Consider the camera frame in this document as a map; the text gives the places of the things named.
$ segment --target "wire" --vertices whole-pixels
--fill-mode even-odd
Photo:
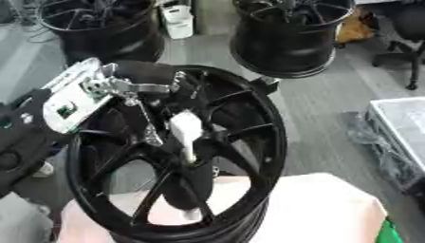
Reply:
[[[29,43],[41,44],[41,43],[46,43],[46,42],[50,42],[50,41],[53,41],[53,40],[56,40],[57,39],[57,37],[54,36],[54,37],[51,37],[51,38],[48,38],[48,39],[45,39],[45,40],[41,40],[41,41],[34,40],[34,38],[36,38],[38,36],[42,36],[43,34],[48,33],[48,32],[49,32],[49,30],[46,28],[44,31],[42,31],[40,33],[36,33],[36,34],[33,34],[33,35],[29,36],[27,38],[27,41]]]

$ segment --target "office chair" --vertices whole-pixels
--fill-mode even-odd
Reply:
[[[415,43],[422,42],[418,49],[413,49],[404,43],[392,41],[388,51],[400,50],[401,53],[385,53],[377,55],[373,61],[373,66],[380,66],[386,59],[396,59],[406,61],[412,64],[412,77],[407,89],[417,89],[419,79],[420,65],[425,63],[421,56],[425,51],[425,6],[411,5],[398,11],[392,17],[394,28],[398,35]]]

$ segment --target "bolt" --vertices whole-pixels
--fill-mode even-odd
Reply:
[[[29,113],[24,113],[21,115],[21,119],[25,124],[30,124],[34,120],[34,117]]]
[[[133,98],[125,99],[125,105],[127,106],[136,106],[138,105],[138,103],[139,103],[138,99],[133,99]]]

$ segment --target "screw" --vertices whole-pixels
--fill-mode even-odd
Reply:
[[[25,124],[30,124],[34,120],[34,117],[29,113],[24,113],[21,115],[21,119]]]

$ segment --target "white plastic part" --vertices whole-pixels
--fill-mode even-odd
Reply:
[[[194,17],[191,7],[175,5],[161,8],[162,16],[172,39],[183,39],[194,35]]]
[[[196,161],[194,154],[194,141],[202,135],[202,121],[191,111],[183,111],[170,119],[173,135],[184,146],[186,160],[190,163]]]

